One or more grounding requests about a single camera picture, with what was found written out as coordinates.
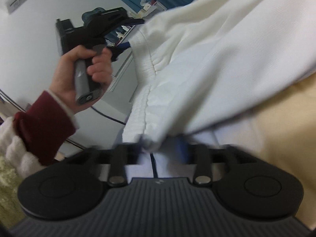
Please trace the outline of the person's left hand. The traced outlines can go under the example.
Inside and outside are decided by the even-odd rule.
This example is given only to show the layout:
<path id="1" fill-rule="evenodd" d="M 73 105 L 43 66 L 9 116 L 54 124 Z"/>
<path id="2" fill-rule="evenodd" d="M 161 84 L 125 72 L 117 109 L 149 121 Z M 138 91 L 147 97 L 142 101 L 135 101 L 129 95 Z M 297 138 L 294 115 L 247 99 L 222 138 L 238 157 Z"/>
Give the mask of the person's left hand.
<path id="1" fill-rule="evenodd" d="M 108 48 L 99 54 L 82 45 L 73 48 L 60 58 L 49 90 L 74 114 L 84 111 L 100 99 L 88 93 L 88 76 L 100 83 L 100 95 L 112 82 L 111 56 Z"/>

